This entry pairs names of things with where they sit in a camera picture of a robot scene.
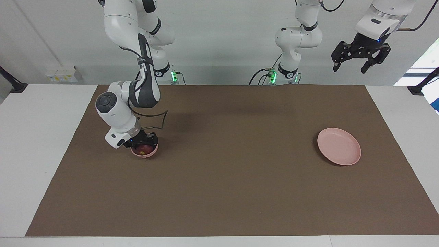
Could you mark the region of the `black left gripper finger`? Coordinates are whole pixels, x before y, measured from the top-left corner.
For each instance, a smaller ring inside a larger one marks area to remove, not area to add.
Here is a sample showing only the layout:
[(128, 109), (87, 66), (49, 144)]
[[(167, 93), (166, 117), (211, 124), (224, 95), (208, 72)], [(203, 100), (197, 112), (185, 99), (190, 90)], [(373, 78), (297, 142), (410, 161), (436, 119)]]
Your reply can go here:
[(356, 47), (345, 41), (340, 41), (334, 51), (331, 53), (331, 59), (334, 63), (333, 72), (337, 72), (341, 64), (353, 58)]
[(384, 44), (383, 46), (379, 47), (377, 51), (378, 54), (375, 57), (373, 56), (372, 52), (368, 52), (366, 57), (367, 61), (361, 67), (362, 74), (365, 74), (371, 66), (374, 66), (375, 64), (382, 64), (390, 53), (391, 47), (388, 44)]

